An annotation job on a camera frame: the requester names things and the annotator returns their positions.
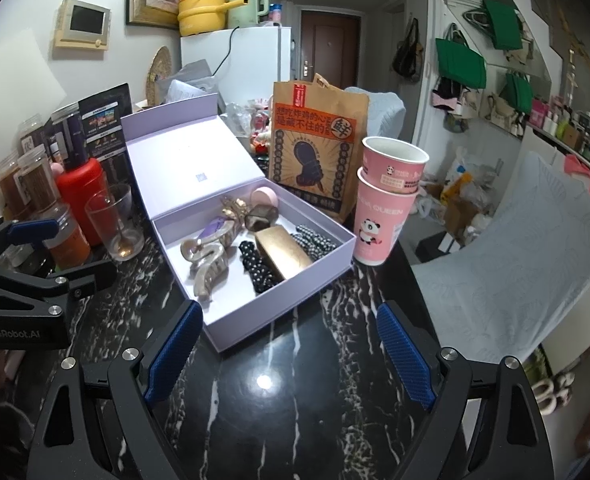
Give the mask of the clear drinking glass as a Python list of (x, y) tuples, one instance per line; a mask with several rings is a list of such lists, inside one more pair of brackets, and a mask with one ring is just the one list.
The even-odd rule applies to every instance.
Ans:
[(140, 254), (144, 236), (132, 215), (134, 198), (129, 184), (113, 184), (92, 195), (85, 211), (113, 260), (125, 262)]

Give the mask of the flower decorated hair clip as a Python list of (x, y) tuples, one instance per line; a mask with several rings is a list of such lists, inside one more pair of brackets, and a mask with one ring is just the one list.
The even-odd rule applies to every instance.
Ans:
[(225, 218), (243, 223), (248, 214), (248, 204), (242, 198), (223, 196), (221, 201), (221, 212)]

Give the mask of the light blue covered chair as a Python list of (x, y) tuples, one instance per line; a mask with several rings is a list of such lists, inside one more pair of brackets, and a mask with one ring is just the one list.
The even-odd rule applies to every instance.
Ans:
[(590, 286), (590, 194), (529, 152), (476, 240), (412, 270), (440, 346), (525, 361)]

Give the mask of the brown entrance door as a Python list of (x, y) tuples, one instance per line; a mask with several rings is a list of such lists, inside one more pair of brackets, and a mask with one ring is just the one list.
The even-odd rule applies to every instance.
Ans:
[(319, 74), (341, 89), (358, 82), (361, 18), (304, 11), (301, 14), (301, 79)]

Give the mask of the lower pink panda cup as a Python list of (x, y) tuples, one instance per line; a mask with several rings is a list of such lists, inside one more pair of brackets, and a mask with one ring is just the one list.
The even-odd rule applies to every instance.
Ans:
[(417, 193), (397, 194), (381, 190), (365, 180), (365, 168), (357, 171), (359, 179), (353, 233), (356, 245), (353, 257), (366, 266), (384, 263), (402, 231)]

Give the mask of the gold rectangular hair clip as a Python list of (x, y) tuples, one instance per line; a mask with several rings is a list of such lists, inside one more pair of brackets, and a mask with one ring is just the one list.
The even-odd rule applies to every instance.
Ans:
[(255, 240), (258, 251), (267, 258), (282, 280), (289, 280), (312, 265), (309, 255), (283, 226), (258, 231)]

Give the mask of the pink round compact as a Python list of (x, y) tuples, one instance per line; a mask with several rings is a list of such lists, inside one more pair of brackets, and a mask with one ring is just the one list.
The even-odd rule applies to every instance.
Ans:
[(255, 188), (251, 193), (251, 204), (253, 207), (256, 206), (270, 206), (278, 208), (279, 198), (276, 192), (270, 186), (260, 186)]

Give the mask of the wall intercom panel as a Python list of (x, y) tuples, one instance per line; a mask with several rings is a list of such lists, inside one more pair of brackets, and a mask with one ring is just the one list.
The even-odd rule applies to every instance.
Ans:
[(56, 20), (53, 46), (106, 51), (110, 26), (110, 9), (80, 0), (63, 0)]

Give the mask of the brown paper food bag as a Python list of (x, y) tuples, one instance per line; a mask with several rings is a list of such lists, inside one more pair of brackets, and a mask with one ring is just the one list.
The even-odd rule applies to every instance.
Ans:
[(327, 84), (273, 85), (268, 178), (344, 222), (357, 200), (369, 97)]

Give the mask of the purple hair clip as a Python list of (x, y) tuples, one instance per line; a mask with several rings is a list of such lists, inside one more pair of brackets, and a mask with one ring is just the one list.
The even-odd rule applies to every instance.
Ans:
[(215, 240), (221, 242), (234, 232), (236, 226), (237, 222), (230, 218), (216, 217), (207, 224), (197, 239), (202, 244), (213, 243)]

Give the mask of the checkered black white scrunchie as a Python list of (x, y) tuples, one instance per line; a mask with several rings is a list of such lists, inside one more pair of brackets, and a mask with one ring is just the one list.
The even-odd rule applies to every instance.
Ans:
[(337, 247), (331, 238), (302, 224), (296, 227), (291, 237), (312, 261), (322, 259)]

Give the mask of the green electric kettle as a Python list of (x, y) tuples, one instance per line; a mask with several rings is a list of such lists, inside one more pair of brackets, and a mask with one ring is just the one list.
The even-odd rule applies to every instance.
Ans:
[(228, 11), (227, 25), (229, 28), (257, 26), (260, 20), (269, 14), (269, 0), (242, 1), (242, 6), (237, 6)]

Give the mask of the upper pink paper cup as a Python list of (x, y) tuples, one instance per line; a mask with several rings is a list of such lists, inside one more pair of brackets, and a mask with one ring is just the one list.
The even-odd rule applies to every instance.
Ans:
[(385, 136), (367, 136), (362, 145), (365, 181), (386, 192), (417, 192), (429, 154), (414, 144)]

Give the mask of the yellow pot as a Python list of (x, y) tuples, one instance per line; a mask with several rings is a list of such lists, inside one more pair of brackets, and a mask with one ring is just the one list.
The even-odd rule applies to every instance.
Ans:
[(179, 34), (188, 37), (222, 30), (227, 25), (228, 11), (242, 4), (242, 0), (180, 0), (177, 16)]

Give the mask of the lavender gift box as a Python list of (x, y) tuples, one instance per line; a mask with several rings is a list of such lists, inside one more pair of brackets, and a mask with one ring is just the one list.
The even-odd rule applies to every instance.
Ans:
[[(219, 352), (297, 307), (350, 269), (356, 237), (296, 195), (269, 181), (216, 113), (216, 96), (148, 108), (122, 119), (126, 148), (144, 209), (184, 296), (203, 309), (205, 332)], [(274, 229), (296, 248), (305, 226), (331, 244), (304, 269), (274, 270), (259, 292), (241, 261), (263, 218), (252, 195), (278, 199)]]

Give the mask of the brown spice jar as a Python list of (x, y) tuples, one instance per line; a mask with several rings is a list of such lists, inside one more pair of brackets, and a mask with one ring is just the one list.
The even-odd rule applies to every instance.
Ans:
[(44, 212), (59, 200), (46, 148), (40, 144), (18, 158), (22, 182), (37, 212)]

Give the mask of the orange filled glass jar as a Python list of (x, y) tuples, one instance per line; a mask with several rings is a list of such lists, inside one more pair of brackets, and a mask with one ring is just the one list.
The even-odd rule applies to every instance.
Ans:
[(60, 270), (82, 266), (90, 256), (90, 246), (71, 211), (63, 203), (55, 203), (41, 216), (44, 220), (56, 220), (59, 231), (55, 237), (44, 240), (44, 245)]

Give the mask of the white refrigerator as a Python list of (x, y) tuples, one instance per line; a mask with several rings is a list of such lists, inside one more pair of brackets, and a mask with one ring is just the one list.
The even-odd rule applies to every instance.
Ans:
[(181, 63), (204, 60), (225, 104), (269, 100), (273, 85), (291, 79), (292, 29), (281, 25), (180, 38)]

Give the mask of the green tote bag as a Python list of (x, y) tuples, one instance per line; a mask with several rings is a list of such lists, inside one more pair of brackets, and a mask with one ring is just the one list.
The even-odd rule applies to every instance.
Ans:
[(470, 89), (484, 89), (487, 84), (487, 70), (484, 58), (455, 41), (437, 38), (438, 73), (440, 77), (459, 82)]

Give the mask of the black printed booklet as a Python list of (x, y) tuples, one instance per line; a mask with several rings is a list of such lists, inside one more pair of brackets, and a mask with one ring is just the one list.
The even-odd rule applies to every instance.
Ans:
[(132, 114), (128, 84), (109, 88), (78, 102), (86, 150), (98, 162), (126, 150), (122, 119)]

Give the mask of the pearl white claw clip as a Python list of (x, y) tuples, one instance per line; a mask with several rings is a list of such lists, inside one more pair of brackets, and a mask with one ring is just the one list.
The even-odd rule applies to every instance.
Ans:
[(191, 263), (193, 294), (197, 299), (210, 300), (213, 288), (229, 268), (227, 249), (220, 242), (202, 243), (190, 238), (180, 245), (181, 256)]

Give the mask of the red bottle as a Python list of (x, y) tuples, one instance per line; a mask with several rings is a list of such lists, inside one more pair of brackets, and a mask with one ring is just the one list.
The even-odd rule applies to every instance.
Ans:
[(86, 205), (90, 198), (108, 188), (108, 180), (100, 162), (89, 158), (82, 166), (65, 171), (56, 177), (56, 187), (63, 202), (71, 206), (89, 245), (99, 245), (101, 238), (86, 213)]

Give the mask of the black polka dot scrunchie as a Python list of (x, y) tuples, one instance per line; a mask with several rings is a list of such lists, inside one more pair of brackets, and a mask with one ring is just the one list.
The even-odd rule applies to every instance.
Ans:
[(260, 255), (256, 245), (250, 240), (243, 240), (239, 245), (241, 261), (244, 271), (251, 279), (254, 292), (257, 295), (267, 292), (282, 279), (272, 270), (268, 260)]

